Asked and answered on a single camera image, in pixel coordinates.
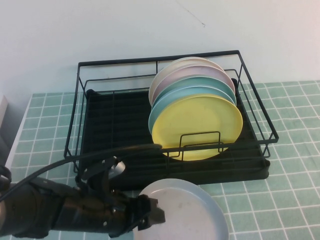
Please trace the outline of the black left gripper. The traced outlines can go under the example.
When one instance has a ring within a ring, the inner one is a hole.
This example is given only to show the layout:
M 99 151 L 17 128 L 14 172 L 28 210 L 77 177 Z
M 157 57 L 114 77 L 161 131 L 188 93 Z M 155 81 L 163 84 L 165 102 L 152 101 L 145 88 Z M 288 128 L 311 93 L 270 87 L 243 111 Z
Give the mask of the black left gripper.
M 108 235 L 111 238 L 117 238 L 134 228 L 142 231 L 166 222 L 165 212 L 159 208 L 158 200 L 145 194 L 128 197 L 113 190 L 107 194 L 107 203 L 110 204 L 111 212 L 111 219 L 108 221 Z

